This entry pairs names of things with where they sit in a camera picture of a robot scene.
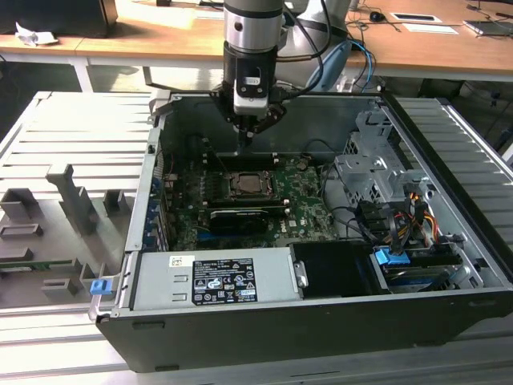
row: robotic arm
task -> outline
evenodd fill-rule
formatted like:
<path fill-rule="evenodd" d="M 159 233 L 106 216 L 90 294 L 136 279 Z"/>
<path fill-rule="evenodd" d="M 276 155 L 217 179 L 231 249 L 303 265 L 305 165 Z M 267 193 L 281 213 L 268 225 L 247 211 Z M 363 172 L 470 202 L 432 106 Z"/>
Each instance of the robotic arm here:
<path fill-rule="evenodd" d="M 287 31 L 283 0 L 224 1 L 224 79 L 211 97 L 237 132 L 237 153 L 281 120 L 285 100 L 301 94 L 277 86 L 276 77 L 314 91 L 333 86 L 350 52 L 344 24 L 348 8 L 349 0 L 311 0 L 299 17 L 304 30 L 296 25 Z M 321 47 L 324 65 L 319 66 L 313 55 Z"/>

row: blue cable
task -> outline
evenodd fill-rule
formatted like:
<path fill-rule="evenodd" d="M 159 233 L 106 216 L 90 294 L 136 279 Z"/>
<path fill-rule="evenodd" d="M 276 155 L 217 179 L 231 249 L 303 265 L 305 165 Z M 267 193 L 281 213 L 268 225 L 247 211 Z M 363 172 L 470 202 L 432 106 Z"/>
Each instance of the blue cable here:
<path fill-rule="evenodd" d="M 372 59 L 370 58 L 369 52 L 367 51 L 367 49 L 365 47 L 363 47 L 363 45 L 361 45 L 360 43 L 355 42 L 354 40 L 351 40 L 351 43 L 354 44 L 356 47 L 360 48 L 360 50 L 362 50 L 366 54 L 366 60 L 369 63 L 369 72 L 367 73 L 366 85 L 363 86 L 363 88 L 362 88 L 362 92 L 363 92 L 366 89 L 367 84 L 369 84 L 370 76 L 372 74 Z"/>

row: computer case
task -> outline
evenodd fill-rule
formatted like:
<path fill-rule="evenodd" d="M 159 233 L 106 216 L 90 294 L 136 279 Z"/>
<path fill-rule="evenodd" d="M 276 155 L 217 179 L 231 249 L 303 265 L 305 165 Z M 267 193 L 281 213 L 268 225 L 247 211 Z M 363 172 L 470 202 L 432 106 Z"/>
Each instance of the computer case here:
<path fill-rule="evenodd" d="M 105 38 L 118 18 L 115 0 L 0 0 L 0 34 L 29 30 Z"/>

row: printed label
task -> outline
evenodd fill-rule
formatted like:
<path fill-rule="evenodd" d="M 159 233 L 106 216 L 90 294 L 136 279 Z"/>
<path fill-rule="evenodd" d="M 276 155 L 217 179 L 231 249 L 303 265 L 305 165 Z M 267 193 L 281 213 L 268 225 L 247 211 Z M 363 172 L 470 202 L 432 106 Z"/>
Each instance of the printed label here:
<path fill-rule="evenodd" d="M 192 263 L 192 302 L 195 305 L 256 302 L 253 259 L 223 259 Z"/>

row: blue latch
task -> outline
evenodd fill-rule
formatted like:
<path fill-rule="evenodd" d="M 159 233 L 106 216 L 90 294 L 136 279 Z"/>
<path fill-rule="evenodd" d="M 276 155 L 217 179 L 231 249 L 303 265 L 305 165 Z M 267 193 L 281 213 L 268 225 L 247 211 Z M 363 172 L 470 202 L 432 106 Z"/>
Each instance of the blue latch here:
<path fill-rule="evenodd" d="M 390 253 L 390 247 L 379 249 L 374 255 L 379 265 L 409 265 L 411 263 L 406 252 L 403 251 L 399 255 L 392 254 Z"/>
<path fill-rule="evenodd" d="M 112 294 L 112 280 L 111 279 L 95 279 L 91 284 L 92 295 L 109 295 Z"/>

